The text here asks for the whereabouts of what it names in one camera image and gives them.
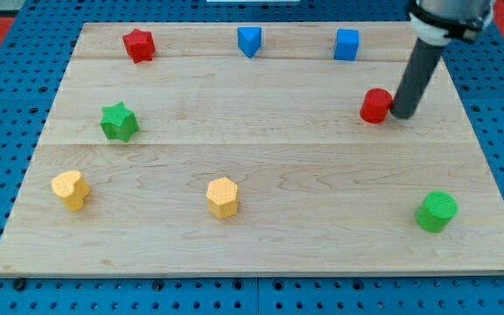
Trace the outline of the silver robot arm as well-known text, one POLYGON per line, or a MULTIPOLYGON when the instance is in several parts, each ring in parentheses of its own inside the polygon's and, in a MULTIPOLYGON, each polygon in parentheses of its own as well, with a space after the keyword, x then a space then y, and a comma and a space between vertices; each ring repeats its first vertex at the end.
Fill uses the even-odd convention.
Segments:
POLYGON ((494 0, 408 0, 406 15, 416 35, 430 46, 457 39, 475 42, 494 20, 494 0))

